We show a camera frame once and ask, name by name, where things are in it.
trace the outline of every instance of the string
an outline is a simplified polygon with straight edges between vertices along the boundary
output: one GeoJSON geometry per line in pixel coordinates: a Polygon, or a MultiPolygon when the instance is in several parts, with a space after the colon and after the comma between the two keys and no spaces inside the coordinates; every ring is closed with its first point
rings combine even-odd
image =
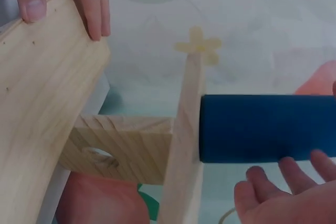
{"type": "Polygon", "coordinates": [[[228,212],[226,212],[220,219],[219,219],[219,222],[218,224],[224,224],[224,220],[230,215],[232,214],[233,212],[236,211],[236,208],[232,208],[230,209],[228,212]]]}

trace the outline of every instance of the wooden edge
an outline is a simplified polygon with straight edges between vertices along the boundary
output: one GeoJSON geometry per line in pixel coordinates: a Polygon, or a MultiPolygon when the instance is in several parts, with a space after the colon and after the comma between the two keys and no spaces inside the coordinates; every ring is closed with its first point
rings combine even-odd
{"type": "Polygon", "coordinates": [[[196,224],[203,163],[198,151],[199,110],[205,92],[203,57],[187,57],[160,204],[158,224],[196,224]]]}
{"type": "Polygon", "coordinates": [[[0,35],[0,223],[35,224],[73,124],[109,61],[73,0],[0,35]]]}
{"type": "Polygon", "coordinates": [[[66,169],[163,185],[173,118],[82,115],[60,156],[66,169]]]}

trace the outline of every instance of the hole in wood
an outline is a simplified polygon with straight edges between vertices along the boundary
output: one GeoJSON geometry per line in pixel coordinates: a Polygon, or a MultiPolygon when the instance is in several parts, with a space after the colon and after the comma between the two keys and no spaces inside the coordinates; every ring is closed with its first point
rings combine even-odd
{"type": "Polygon", "coordinates": [[[104,167],[118,167],[119,162],[108,152],[94,147],[85,147],[82,149],[84,157],[96,165],[104,167]]]}

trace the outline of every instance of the yellow flower print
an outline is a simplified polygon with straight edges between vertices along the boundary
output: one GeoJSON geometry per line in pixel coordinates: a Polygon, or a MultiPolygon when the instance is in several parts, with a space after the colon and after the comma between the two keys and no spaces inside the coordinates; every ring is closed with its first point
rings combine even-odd
{"type": "Polygon", "coordinates": [[[179,52],[192,54],[200,52],[205,56],[205,63],[207,65],[216,65],[219,62],[219,55],[216,49],[222,46],[222,41],[218,38],[203,38],[203,31],[200,27],[194,26],[189,30],[190,42],[178,42],[174,49],[179,52]]]}

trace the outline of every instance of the blue cylinder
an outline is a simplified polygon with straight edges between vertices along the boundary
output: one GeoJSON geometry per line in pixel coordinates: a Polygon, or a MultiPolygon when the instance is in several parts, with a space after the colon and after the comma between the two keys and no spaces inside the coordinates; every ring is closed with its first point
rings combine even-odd
{"type": "Polygon", "coordinates": [[[200,112],[204,163],[277,162],[336,156],[336,99],[321,95],[205,95],[200,112]]]}

